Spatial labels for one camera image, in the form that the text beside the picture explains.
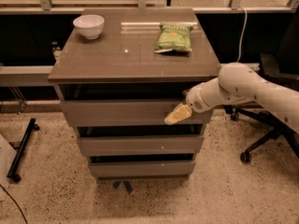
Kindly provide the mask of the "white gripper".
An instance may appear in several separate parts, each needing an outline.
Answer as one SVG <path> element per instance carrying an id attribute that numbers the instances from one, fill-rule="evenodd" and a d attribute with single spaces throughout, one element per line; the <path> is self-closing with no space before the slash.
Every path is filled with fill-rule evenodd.
<path id="1" fill-rule="evenodd" d="M 207 91 L 208 85 L 200 83 L 185 91 L 185 104 L 179 104 L 165 119 L 167 125 L 176 124 L 189 118 L 192 111 L 203 113 L 213 108 L 213 105 L 207 102 L 204 92 Z"/>

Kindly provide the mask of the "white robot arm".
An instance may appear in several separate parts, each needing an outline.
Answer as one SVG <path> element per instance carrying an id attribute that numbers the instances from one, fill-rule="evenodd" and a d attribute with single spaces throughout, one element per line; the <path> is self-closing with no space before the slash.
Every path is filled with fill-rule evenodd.
<path id="1" fill-rule="evenodd" d="M 243 63 L 228 63 L 216 78 L 192 87 L 185 103 L 179 104 L 164 122 L 172 125 L 188 119 L 193 112 L 247 101 L 254 101 L 299 133 L 299 92 L 263 79 Z"/>

